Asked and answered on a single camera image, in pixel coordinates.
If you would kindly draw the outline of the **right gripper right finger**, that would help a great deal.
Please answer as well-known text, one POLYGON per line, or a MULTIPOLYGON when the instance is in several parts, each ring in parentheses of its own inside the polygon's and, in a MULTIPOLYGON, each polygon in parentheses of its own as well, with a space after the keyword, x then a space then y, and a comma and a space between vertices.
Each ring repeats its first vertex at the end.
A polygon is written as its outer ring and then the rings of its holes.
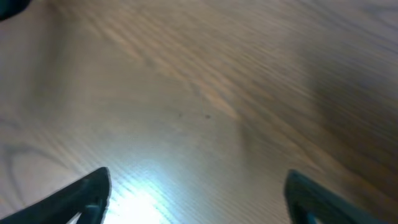
POLYGON ((293 224, 384 223, 294 169, 287 174, 284 196, 293 224))

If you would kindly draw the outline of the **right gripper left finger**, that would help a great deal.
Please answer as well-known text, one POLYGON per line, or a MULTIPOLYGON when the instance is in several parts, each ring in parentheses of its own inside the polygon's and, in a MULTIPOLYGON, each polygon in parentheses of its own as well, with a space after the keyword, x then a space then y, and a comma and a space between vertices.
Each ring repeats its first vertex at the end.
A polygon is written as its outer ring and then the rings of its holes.
POLYGON ((1 224, 102 224, 111 194, 109 169, 100 167, 47 198, 1 219, 1 224))

